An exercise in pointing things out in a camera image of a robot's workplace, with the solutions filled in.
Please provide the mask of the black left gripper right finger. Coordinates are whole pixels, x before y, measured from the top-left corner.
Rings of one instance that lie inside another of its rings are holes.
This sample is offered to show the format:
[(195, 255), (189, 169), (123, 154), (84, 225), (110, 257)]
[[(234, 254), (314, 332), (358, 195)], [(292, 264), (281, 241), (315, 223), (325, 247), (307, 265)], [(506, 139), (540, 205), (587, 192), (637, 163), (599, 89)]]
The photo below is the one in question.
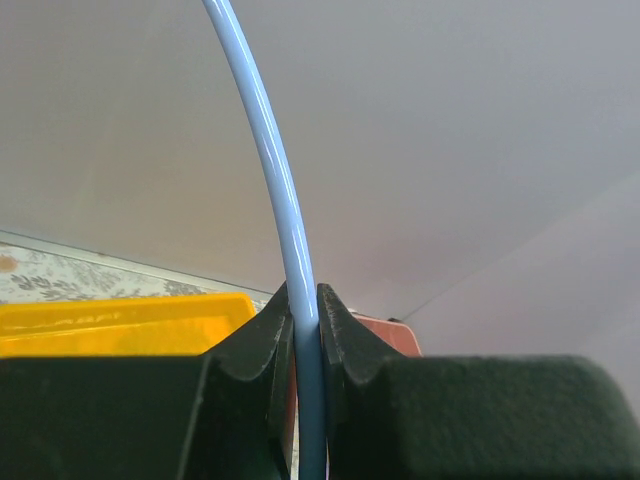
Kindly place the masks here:
[(317, 288), (333, 479), (635, 479), (639, 426), (578, 356), (404, 355)]

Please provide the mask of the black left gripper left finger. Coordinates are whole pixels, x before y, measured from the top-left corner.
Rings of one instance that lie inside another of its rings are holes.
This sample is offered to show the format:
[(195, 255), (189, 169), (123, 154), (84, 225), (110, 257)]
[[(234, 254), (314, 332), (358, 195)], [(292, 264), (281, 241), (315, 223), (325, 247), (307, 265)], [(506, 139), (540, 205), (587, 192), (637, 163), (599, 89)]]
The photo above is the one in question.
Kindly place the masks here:
[(199, 355), (1, 357), (1, 475), (287, 479), (292, 340), (280, 289)]

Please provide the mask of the light blue wire hanger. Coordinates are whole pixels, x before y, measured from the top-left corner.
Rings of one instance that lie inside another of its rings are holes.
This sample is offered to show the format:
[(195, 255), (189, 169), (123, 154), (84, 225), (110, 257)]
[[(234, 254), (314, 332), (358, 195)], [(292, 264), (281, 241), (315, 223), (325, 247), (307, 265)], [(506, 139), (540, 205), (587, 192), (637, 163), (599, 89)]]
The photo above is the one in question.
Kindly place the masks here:
[(238, 88), (260, 157), (294, 320), (300, 479), (328, 474), (325, 383), (316, 282), (297, 192), (258, 66), (229, 1), (205, 1)]

